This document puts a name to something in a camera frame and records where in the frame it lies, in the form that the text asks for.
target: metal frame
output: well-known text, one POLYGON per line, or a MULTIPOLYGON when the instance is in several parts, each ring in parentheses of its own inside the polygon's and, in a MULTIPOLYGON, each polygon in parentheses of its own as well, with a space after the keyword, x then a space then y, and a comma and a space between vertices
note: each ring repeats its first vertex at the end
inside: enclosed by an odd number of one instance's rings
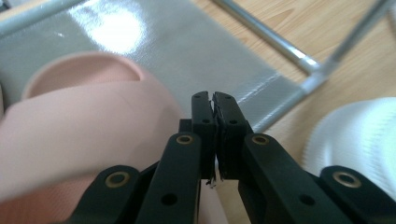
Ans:
POLYGON ((283 54, 283 56, 306 72, 309 77, 301 84, 301 88, 306 94, 314 91, 329 78, 330 74, 340 65, 347 53, 349 53, 364 35, 384 17, 392 4, 396 3, 396 0, 376 1, 334 53, 330 55, 324 63, 319 63, 308 54, 293 46, 288 40, 277 34, 270 27, 250 15, 233 0, 212 1, 240 20, 256 35, 268 42, 272 47, 283 54))

